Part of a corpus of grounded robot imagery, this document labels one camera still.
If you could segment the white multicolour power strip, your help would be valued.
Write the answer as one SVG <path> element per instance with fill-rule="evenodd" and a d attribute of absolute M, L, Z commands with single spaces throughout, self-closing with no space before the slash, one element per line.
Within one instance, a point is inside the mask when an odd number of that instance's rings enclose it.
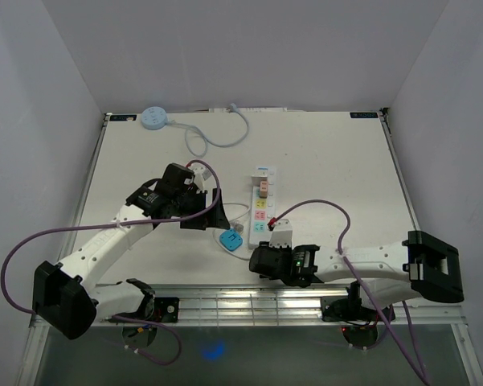
<path fill-rule="evenodd" d="M 277 170 L 274 166 L 269 167 L 268 197 L 259 197 L 259 186 L 252 185 L 252 198 L 250 210 L 250 224 L 248 228 L 248 248 L 256 248 L 261 241 L 269 241 L 271 231 L 268 222 L 276 216 L 276 180 Z"/>

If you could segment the pink small plug adapter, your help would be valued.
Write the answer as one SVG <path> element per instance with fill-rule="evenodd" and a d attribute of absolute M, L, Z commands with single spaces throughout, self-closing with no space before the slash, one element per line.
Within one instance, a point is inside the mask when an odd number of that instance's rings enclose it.
<path fill-rule="evenodd" d="M 267 180 L 260 182 L 260 185 L 259 185 L 259 197 L 260 198 L 266 199 L 268 197 L 268 187 L 269 187 L 269 184 L 268 184 Z"/>

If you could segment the white square charger plug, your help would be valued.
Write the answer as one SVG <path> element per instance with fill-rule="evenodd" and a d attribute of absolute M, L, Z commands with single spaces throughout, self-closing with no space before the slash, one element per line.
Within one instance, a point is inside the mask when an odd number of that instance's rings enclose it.
<path fill-rule="evenodd" d="M 253 186 L 259 186 L 261 182 L 268 181 L 269 167 L 258 166 L 251 175 L 251 181 Z"/>

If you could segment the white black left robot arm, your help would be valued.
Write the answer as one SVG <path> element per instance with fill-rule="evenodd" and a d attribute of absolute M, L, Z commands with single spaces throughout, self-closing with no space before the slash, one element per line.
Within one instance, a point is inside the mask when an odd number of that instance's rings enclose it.
<path fill-rule="evenodd" d="M 209 198 L 204 187 L 217 174 L 204 161 L 169 164 L 162 177 L 151 179 L 129 195 L 113 220 L 95 226 L 95 235 L 57 264 L 44 261 L 36 270 L 32 308 L 68 339 L 77 339 L 97 320 L 128 318 L 158 320 L 150 285 L 125 279 L 99 284 L 109 269 L 139 240 L 160 224 L 182 229 L 228 229 L 222 192 L 215 186 Z"/>

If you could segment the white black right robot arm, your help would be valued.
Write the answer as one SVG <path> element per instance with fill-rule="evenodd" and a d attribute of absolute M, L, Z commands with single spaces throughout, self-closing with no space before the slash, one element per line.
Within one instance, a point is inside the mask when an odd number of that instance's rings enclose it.
<path fill-rule="evenodd" d="M 458 249 L 423 231 L 410 231 L 406 240 L 393 244 L 342 253 L 315 244 L 292 248 L 262 242 L 252 252 L 249 269 L 300 288 L 352 280 L 346 300 L 328 313 L 345 320 L 371 318 L 414 298 L 444 304 L 465 299 Z"/>

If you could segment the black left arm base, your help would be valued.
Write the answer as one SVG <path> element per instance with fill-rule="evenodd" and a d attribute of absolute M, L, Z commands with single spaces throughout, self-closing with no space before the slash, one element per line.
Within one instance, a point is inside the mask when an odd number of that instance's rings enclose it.
<path fill-rule="evenodd" d="M 120 283 L 127 294 L 120 296 L 123 304 L 119 310 L 111 312 L 112 316 L 146 320 L 152 322 L 177 322 L 180 298 L 158 297 L 150 285 L 135 278 Z"/>

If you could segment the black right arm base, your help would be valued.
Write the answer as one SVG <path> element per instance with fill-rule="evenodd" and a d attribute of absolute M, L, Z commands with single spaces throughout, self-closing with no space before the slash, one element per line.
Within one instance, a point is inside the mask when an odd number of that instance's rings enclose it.
<path fill-rule="evenodd" d="M 361 286 L 355 281 L 346 288 L 346 296 L 336 300 L 320 298 L 321 320 L 342 322 L 342 336 L 349 348 L 367 351 L 376 348 L 388 335 L 384 327 L 379 333 L 378 324 L 383 322 L 376 310 L 362 305 Z"/>

